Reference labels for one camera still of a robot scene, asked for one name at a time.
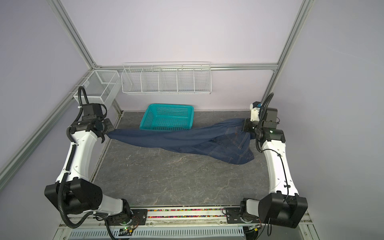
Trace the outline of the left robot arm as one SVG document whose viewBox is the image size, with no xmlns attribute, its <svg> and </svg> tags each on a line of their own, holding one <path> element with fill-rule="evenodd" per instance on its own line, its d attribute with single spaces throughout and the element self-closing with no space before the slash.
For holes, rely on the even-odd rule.
<svg viewBox="0 0 384 240">
<path fill-rule="evenodd" d="M 104 104 L 90 103 L 83 86 L 78 88 L 78 99 L 79 113 L 66 129 L 70 149 L 65 164 L 55 183 L 46 186 L 44 195 L 71 229 L 80 227 L 89 216 L 106 224 L 128 225 L 134 216 L 128 202 L 105 195 L 89 178 L 97 140 L 104 142 L 105 136 L 114 130 L 108 110 Z"/>
</svg>

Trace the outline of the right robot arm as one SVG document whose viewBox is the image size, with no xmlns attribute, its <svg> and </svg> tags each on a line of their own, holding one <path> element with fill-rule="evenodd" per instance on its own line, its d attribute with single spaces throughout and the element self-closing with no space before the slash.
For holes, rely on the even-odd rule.
<svg viewBox="0 0 384 240">
<path fill-rule="evenodd" d="M 278 110 L 270 108 L 274 96 L 270 93 L 263 102 L 255 102 L 244 131 L 253 134 L 256 148 L 264 154 L 269 174 L 269 194 L 261 200 L 244 199 L 240 218 L 250 224 L 296 228 L 308 209 L 307 199 L 300 197 L 292 179 L 286 157 L 286 138 L 278 129 Z"/>
</svg>

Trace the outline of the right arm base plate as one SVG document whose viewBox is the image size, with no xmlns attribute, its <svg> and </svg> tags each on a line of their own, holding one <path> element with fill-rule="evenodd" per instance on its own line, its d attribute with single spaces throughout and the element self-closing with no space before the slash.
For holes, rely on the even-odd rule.
<svg viewBox="0 0 384 240">
<path fill-rule="evenodd" d="M 228 224 L 262 224 L 258 217 L 244 217 L 240 207 L 222 208 L 222 213 L 227 218 Z"/>
</svg>

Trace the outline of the dark blue denim trousers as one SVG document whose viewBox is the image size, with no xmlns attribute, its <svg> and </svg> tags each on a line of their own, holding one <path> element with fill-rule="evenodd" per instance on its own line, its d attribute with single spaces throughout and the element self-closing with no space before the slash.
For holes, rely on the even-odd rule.
<svg viewBox="0 0 384 240">
<path fill-rule="evenodd" d="M 243 131 L 245 119 L 229 119 L 212 126 L 171 132 L 116 129 L 108 137 L 143 148 L 209 156 L 233 165 L 244 165 L 255 156 L 250 149 L 254 138 Z"/>
</svg>

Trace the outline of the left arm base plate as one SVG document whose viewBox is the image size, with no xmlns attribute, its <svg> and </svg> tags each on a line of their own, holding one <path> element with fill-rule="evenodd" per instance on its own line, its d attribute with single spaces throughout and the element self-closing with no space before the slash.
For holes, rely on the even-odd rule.
<svg viewBox="0 0 384 240">
<path fill-rule="evenodd" d="M 129 214 L 120 213 L 107 217 L 109 226 L 141 226 L 146 224 L 148 209 L 133 209 Z"/>
</svg>

